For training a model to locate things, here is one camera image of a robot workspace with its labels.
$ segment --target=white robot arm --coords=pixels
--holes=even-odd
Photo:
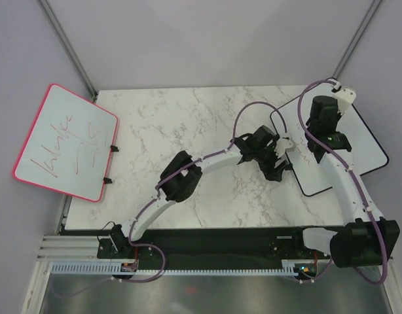
[[[346,136],[336,131],[338,120],[355,99],[355,92],[339,88],[337,84],[333,93],[333,97],[316,96],[313,99],[306,138],[308,148],[331,180],[342,209],[344,228],[334,232],[320,227],[307,227],[303,231],[302,240],[306,248],[330,254],[338,267],[379,265],[380,243],[368,212],[373,214],[382,232],[388,257],[399,236],[399,227],[396,221],[384,219],[360,176],[351,175],[358,173],[352,148]],[[318,145],[316,139],[327,145],[333,153]],[[160,182],[156,186],[158,194],[136,218],[122,223],[120,230],[117,229],[121,234],[111,236],[113,245],[117,248],[119,242],[124,243],[124,237],[128,237],[131,242],[140,240],[145,230],[167,208],[191,196],[202,175],[222,167],[255,160],[267,180],[280,182],[282,172],[291,166],[282,158],[287,150],[294,148],[288,135],[278,135],[266,126],[261,126],[254,134],[235,138],[229,148],[195,160],[185,151],[178,153],[160,175]],[[368,206],[363,204],[363,198],[367,200]]]

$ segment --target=cable tie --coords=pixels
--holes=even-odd
[[[340,82],[337,81],[336,84],[333,85],[333,89],[336,91],[340,90]]]

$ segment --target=handwriting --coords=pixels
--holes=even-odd
[[[63,130],[67,130],[69,127],[69,122],[71,121],[71,119],[73,118],[73,115],[71,115],[70,117],[68,117],[67,115],[65,116],[65,127],[62,126],[62,124],[60,123],[60,126],[62,127]],[[53,177],[58,178],[57,173],[54,172],[54,162],[57,161],[57,157],[60,157],[60,141],[63,141],[64,139],[69,139],[69,136],[66,134],[62,134],[59,130],[57,130],[57,128],[55,128],[52,124],[51,127],[56,130],[56,132],[58,133],[57,136],[57,146],[54,146],[54,151],[50,150],[49,148],[46,148],[45,146],[41,145],[41,147],[43,147],[47,152],[49,152],[52,155],[52,158],[50,160],[50,165],[48,165],[46,162],[44,162],[45,167],[40,164],[39,162],[31,159],[31,161],[38,165],[39,167],[43,168],[46,172],[48,172],[49,174],[51,174]]]
[[[40,163],[36,160],[31,159],[31,161],[39,166],[40,168],[44,169],[47,173],[52,175],[55,178],[58,178],[58,174],[54,170],[54,163],[58,160],[58,158],[61,156],[60,148],[61,148],[61,142],[70,139],[71,137],[74,137],[80,141],[78,147],[77,147],[77,154],[76,154],[76,160],[75,163],[73,163],[73,169],[76,173],[76,175],[79,174],[79,154],[81,149],[84,151],[86,158],[88,158],[88,149],[90,149],[93,152],[93,157],[92,157],[92,167],[95,166],[95,159],[96,155],[100,153],[99,149],[96,148],[98,145],[98,139],[97,135],[99,133],[95,132],[92,126],[92,123],[88,123],[88,139],[83,139],[82,137],[78,136],[77,134],[73,133],[71,130],[69,130],[69,123],[72,121],[73,115],[71,114],[70,116],[66,115],[65,116],[65,124],[62,124],[60,122],[60,127],[56,127],[52,124],[50,124],[51,128],[57,132],[58,136],[56,139],[56,145],[54,145],[54,148],[48,148],[45,147],[44,145],[41,145],[41,147],[46,150],[50,155],[51,159],[50,161]]]
[[[304,139],[303,139],[302,137],[300,137],[300,143],[297,143],[297,147],[296,147],[296,148],[297,148],[297,150],[298,150],[300,156],[302,156],[303,159],[304,159],[304,161],[307,162],[307,165],[310,166],[310,160],[302,153],[301,149],[299,148],[299,145],[305,147],[306,150],[307,150],[308,152],[310,152],[310,150],[308,149],[308,147],[307,147],[307,145],[306,145],[306,143],[304,142]]]

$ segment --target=whiteboard clip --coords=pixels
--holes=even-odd
[[[115,145],[111,145],[111,152],[119,152],[120,149],[118,148],[118,146]]]
[[[104,184],[111,184],[113,181],[112,181],[112,179],[110,179],[110,178],[107,178],[107,177],[104,177],[103,178],[103,183]]]

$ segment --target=white marble table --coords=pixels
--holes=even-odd
[[[196,156],[222,149],[232,135],[238,111],[251,101],[283,105],[304,86],[174,88],[101,91],[97,104],[119,120],[105,197],[99,203],[73,198],[66,230],[100,229],[108,221],[134,216],[155,194],[155,184],[180,150]],[[271,109],[246,110],[237,133],[272,128]],[[151,228],[230,228],[339,225],[342,216],[332,190],[302,195],[290,171],[283,182],[266,181],[256,162],[203,176],[195,193],[163,213]]]

